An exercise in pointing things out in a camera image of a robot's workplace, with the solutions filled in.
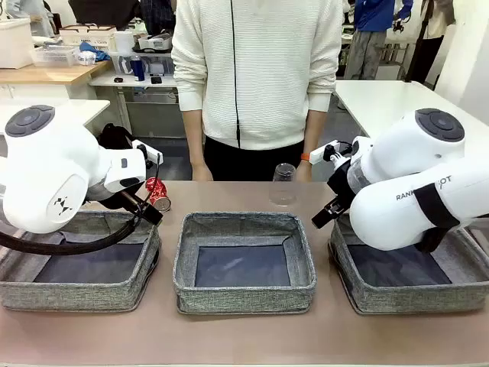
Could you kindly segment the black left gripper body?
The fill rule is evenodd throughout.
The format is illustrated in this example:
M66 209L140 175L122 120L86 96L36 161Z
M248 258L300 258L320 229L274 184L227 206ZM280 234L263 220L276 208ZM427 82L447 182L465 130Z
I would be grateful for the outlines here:
M134 186L117 192L108 199L99 201L106 209L124 209L130 213L135 213L138 207L143 204L143 200L137 195L140 186Z

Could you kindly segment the crushed red cola can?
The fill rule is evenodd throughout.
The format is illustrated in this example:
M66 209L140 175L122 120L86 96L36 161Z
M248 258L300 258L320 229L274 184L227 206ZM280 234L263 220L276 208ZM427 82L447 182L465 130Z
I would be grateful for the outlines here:
M171 200L167 195L167 188L163 181L158 177L150 177L146 180L145 187L149 193L149 201L151 205L165 213L171 208Z

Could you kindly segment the clear plastic cup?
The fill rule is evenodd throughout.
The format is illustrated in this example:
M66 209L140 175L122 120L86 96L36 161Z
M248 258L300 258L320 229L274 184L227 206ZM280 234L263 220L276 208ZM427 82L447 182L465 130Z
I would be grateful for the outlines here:
M278 164L270 184L270 201L277 206L290 206L296 201L296 168L292 164Z

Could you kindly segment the person's left forearm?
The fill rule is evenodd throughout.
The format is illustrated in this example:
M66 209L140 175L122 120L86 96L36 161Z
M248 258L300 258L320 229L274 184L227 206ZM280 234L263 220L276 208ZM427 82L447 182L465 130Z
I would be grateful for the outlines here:
M309 110L306 117L306 127L304 130L303 153L310 154L318 148L319 139L324 130L327 119L327 112Z

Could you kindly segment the person's left hand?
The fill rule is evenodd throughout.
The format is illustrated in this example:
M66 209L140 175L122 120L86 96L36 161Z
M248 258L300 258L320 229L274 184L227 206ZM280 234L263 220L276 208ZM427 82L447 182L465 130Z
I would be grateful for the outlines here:
M295 181L310 182L312 180L312 165L308 161L301 161L296 168Z

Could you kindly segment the black backpack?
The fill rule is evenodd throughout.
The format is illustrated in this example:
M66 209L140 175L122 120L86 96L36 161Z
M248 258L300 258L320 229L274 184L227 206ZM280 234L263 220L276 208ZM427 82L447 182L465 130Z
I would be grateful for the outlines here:
M108 123L98 137L99 144L112 150L132 149L133 135L124 127Z

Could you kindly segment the large white table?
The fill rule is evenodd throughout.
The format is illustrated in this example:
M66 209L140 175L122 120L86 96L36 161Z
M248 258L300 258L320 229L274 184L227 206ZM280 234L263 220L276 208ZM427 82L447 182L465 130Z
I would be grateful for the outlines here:
M401 80L339 80L335 94L370 137L376 137L408 112L436 108L456 117L466 138L489 141L489 126L418 82Z

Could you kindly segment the grey fabric basket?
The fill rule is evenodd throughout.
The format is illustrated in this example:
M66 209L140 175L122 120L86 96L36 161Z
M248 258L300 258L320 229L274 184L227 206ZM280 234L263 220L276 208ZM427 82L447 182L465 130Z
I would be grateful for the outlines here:
M411 245L380 251L334 223L329 253L359 314L457 313L489 306L489 253L478 227L449 232L431 253Z
M305 229L291 213L195 212L182 221L173 264L181 313L305 313L316 283Z
M157 266L160 246L157 227L147 221L119 243L82 255L33 255L0 246L0 305L22 311L131 311Z

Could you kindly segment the blue bottle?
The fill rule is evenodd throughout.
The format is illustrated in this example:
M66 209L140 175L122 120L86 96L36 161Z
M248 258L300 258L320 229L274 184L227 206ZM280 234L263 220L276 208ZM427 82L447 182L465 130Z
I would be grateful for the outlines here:
M131 58L131 68L133 70L134 78L137 81L145 81L144 64L140 57L134 56Z

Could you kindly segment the wooden top table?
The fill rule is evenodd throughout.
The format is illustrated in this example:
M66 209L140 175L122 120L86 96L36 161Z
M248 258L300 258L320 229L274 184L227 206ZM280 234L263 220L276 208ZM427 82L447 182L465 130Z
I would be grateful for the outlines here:
M0 99L96 99L90 82L111 68L111 61L101 61L92 66L0 69Z

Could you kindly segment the blue cloth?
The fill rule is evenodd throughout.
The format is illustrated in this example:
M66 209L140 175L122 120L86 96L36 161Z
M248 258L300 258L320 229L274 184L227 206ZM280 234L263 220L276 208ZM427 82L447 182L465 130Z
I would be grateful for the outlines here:
M80 52L90 52L95 55L95 60L96 62L99 61L106 61L106 60L111 60L111 57L103 50L99 50L95 47L93 47L91 44L88 42L83 41L80 46L79 46L79 51Z

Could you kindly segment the person in blue jacket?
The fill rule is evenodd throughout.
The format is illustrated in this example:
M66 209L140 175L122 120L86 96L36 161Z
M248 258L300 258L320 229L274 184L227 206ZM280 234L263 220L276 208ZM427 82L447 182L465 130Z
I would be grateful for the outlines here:
M413 0L402 0L394 12L396 0L355 0L355 32L351 41L345 80L374 80L381 61L387 30L398 19L410 16Z

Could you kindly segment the clear plastic basket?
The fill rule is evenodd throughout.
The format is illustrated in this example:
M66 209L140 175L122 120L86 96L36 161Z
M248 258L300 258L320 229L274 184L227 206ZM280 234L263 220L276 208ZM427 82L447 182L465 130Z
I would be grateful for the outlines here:
M71 67L77 64L78 53L76 47L45 45L34 48L31 58L36 67Z

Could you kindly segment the white crate wooden rim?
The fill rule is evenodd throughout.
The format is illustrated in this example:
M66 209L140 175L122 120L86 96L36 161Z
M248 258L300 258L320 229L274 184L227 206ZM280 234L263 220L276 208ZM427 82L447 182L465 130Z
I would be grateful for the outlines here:
M115 26L97 24L73 24L59 30L66 45L79 46L86 42L97 50L110 51L115 49Z

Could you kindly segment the white storage box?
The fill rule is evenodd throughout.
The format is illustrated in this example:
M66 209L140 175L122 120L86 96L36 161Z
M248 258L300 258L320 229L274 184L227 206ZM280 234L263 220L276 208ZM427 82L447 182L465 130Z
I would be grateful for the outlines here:
M0 69L21 69L31 65L33 49L28 18L0 21Z

